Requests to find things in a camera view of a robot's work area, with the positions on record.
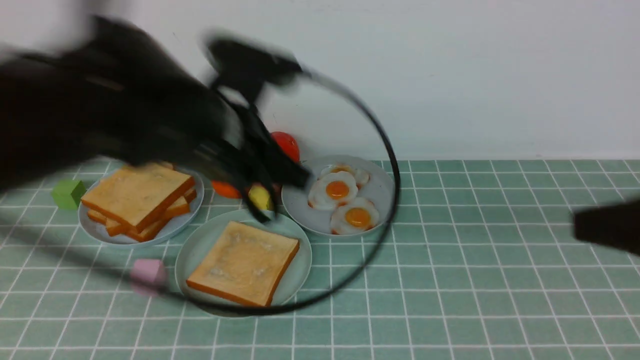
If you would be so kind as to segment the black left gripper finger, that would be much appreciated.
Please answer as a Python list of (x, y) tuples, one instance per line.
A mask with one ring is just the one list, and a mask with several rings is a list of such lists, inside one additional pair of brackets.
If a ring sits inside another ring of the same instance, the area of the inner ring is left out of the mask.
[(282, 186), (304, 189), (311, 178), (310, 171), (277, 151), (278, 145), (273, 140), (267, 140), (262, 145), (263, 165), (270, 180)]
[(273, 183), (266, 170), (235, 171), (235, 191), (250, 215), (259, 223), (269, 223), (277, 215), (267, 212), (274, 209)]

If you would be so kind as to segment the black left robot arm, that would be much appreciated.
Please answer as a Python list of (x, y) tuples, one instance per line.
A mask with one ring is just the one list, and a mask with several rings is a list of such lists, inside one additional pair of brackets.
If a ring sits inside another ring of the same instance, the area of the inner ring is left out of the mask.
[(91, 17), (86, 41), (1, 62), (1, 191), (111, 157), (171, 162), (234, 186), (244, 200), (274, 182), (228, 142), (230, 109), (144, 30)]

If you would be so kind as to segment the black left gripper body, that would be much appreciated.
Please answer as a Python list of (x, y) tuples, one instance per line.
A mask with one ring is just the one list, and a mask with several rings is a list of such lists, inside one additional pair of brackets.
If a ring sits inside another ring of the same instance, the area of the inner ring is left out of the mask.
[(254, 184), (271, 186), (262, 158), (266, 138), (254, 103), (222, 95), (186, 95), (185, 113), (190, 166), (240, 194)]

